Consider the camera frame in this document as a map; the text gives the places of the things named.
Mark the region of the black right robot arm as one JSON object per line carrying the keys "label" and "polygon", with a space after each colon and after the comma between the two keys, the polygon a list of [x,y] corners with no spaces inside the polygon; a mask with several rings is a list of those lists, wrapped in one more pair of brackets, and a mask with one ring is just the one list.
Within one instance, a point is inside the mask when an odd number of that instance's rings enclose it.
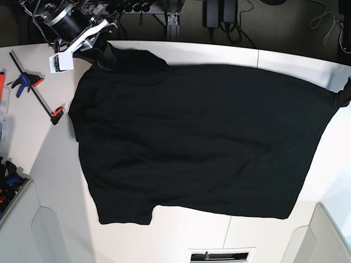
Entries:
{"label": "black right robot arm", "polygon": [[73,70],[73,59],[112,71],[117,50],[107,42],[106,33],[117,27],[93,12],[85,14],[85,1],[20,1],[26,14],[41,32],[54,55],[49,58],[51,73]]}

